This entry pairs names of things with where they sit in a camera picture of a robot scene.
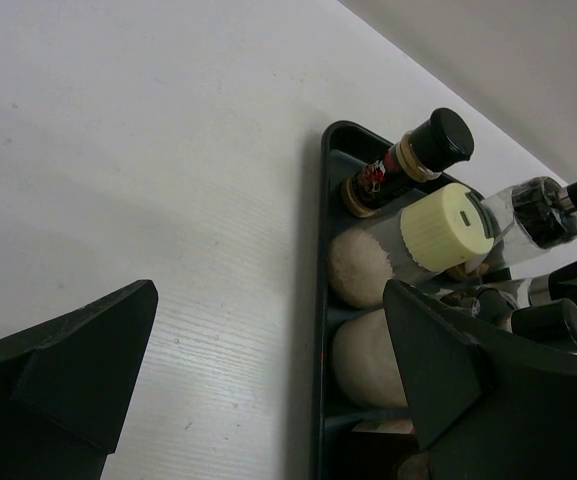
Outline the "yellow cap seasoning shaker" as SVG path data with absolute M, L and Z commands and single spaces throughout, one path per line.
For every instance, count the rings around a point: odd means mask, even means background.
M 486 257 L 494 237 L 492 214 L 478 196 L 463 184 L 450 183 L 392 216 L 335 235 L 327 254 L 329 285 L 352 307 L 376 307 L 389 280 L 421 285 Z

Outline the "white cap dark spice jar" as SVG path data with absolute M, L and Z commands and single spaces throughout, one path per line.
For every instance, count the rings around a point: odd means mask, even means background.
M 385 419 L 363 421 L 352 429 L 353 433 L 415 435 L 415 428 L 410 419 Z

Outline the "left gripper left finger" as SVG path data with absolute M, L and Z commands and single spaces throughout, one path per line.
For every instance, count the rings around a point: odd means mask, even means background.
M 158 305 L 138 280 L 0 339 L 0 479 L 98 479 L 115 453 Z

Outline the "black cap pepper grinder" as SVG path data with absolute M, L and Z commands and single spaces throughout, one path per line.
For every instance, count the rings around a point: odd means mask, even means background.
M 505 284 L 504 289 L 521 307 L 543 305 L 564 298 L 577 305 L 577 261 L 550 274 L 511 280 Z

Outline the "small brown spice bottle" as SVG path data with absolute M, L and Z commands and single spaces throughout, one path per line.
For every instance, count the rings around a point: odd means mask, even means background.
M 438 179 L 456 163 L 470 160 L 474 147 L 465 120 L 449 108 L 437 108 L 399 142 L 344 180 L 344 205 L 358 218 L 372 217 L 409 190 Z

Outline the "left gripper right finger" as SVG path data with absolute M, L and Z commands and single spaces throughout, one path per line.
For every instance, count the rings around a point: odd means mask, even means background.
M 577 355 L 389 281 L 389 334 L 436 479 L 577 479 Z

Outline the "black top grinder bottle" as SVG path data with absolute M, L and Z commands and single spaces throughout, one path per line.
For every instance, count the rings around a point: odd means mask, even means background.
M 366 409 L 473 404 L 491 389 L 484 334 L 506 332 L 403 282 L 391 281 L 377 310 L 342 323 L 332 339 L 335 380 Z

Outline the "small dark cap bottle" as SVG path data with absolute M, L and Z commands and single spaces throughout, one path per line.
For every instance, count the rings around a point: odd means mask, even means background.
M 492 222 L 493 247 L 487 256 L 449 269 L 454 280 L 495 274 L 577 238 L 577 182 L 562 186 L 550 177 L 536 177 L 481 204 Z

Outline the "pink cap seasoning shaker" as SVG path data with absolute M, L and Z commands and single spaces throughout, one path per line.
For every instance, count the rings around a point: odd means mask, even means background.
M 577 305 L 569 299 L 502 313 L 491 323 L 524 339 L 577 353 Z

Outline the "black rectangular tray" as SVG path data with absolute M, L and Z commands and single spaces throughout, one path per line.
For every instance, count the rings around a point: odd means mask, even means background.
M 331 380 L 332 336 L 342 323 L 360 314 L 329 298 L 327 254 L 330 236 L 356 222 L 345 212 L 338 187 L 343 175 L 353 173 L 390 145 L 367 128 L 346 120 L 332 123 L 321 136 L 310 474 L 313 479 L 333 478 L 341 461 L 333 445 L 343 431 L 361 421 L 394 419 L 405 412 L 402 408 L 363 410 L 353 406 L 343 399 Z M 512 445 L 507 440 L 511 423 L 504 419 L 504 408 L 496 402 L 502 392 L 496 381 L 501 369 L 492 363 L 494 341 L 505 341 L 508 337 L 508 334 L 505 337 L 484 334 L 481 338 L 481 351 L 492 383 L 491 389 L 477 402 L 465 406 L 450 404 L 445 408 L 424 405 L 413 410 L 420 446 L 430 454 L 435 478 L 511 479 L 519 476 Z

